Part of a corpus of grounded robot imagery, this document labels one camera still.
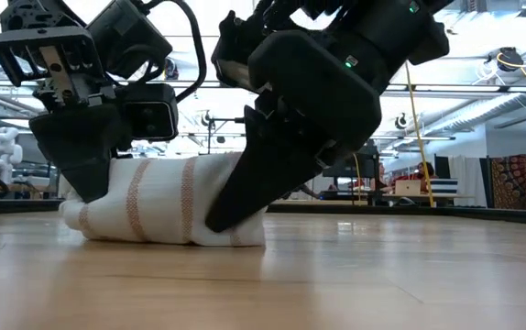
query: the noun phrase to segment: ceiling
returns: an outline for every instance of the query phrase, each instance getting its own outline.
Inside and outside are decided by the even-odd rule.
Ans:
[[[108,0],[83,1],[67,0],[66,3],[85,21],[90,21],[99,13]],[[244,0],[217,0],[204,2],[203,0],[187,0],[192,7],[201,25],[203,44],[207,58],[214,50],[217,42],[217,26],[225,17],[229,9],[235,10],[239,16],[247,17],[251,10],[250,1]],[[0,1],[0,11],[5,7],[5,2]],[[451,52],[448,56],[424,63],[420,66],[411,66],[410,79],[413,84],[460,84],[460,85],[485,85],[485,84],[526,84],[525,72],[497,71],[497,65],[486,65],[489,54],[497,55],[502,47],[516,47],[522,54],[526,66],[526,17],[519,16],[521,12],[483,12],[460,13],[446,10],[437,15],[437,20],[444,22],[448,31]],[[159,6],[149,16],[153,24],[167,37],[174,48],[171,57],[179,66],[181,82],[192,81],[197,75],[195,52],[193,50],[191,31],[187,19],[181,14],[180,9],[173,4]],[[321,16],[312,22],[301,12],[292,17],[298,24],[306,28],[323,28],[331,17]],[[0,71],[0,84],[5,76]],[[212,65],[208,68],[207,82],[215,82],[215,71]],[[392,83],[406,84],[408,76],[404,70],[398,72]],[[13,101],[25,105],[29,109],[43,111],[39,101],[28,98],[31,90],[28,88],[16,89],[0,86],[0,105]],[[167,146],[169,154],[195,154],[206,151],[207,127],[203,125],[202,118],[209,112],[210,116],[234,118],[243,114],[244,105],[253,105],[256,95],[237,89],[202,88],[193,96],[179,105],[181,116],[179,130],[183,135],[194,134],[195,137],[177,138]],[[477,97],[469,94],[450,93],[446,97],[416,97],[415,110],[422,123],[440,119],[449,115],[454,110],[474,102]],[[401,114],[411,115],[411,100],[408,97],[383,96],[381,97],[383,121],[376,135],[403,136],[411,131],[399,130],[395,127],[395,120]],[[9,115],[16,114],[10,109]],[[10,122],[24,126],[26,121]],[[245,146],[245,139],[240,137],[244,127],[240,124],[227,123],[217,127],[217,135],[225,135],[225,143],[213,141],[214,152],[224,152],[228,149],[241,149]]]

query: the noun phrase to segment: white towel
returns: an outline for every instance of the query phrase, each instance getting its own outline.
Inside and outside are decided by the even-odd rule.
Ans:
[[[240,154],[191,159],[113,159],[108,194],[84,203],[64,178],[60,206],[67,226],[89,239],[212,247],[263,246],[265,210],[216,234],[204,221]]]

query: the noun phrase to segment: white curtain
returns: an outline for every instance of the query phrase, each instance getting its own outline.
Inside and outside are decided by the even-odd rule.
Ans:
[[[451,178],[458,180],[458,194],[472,197],[456,198],[455,205],[487,207],[480,160],[465,156],[449,157],[448,165]]]

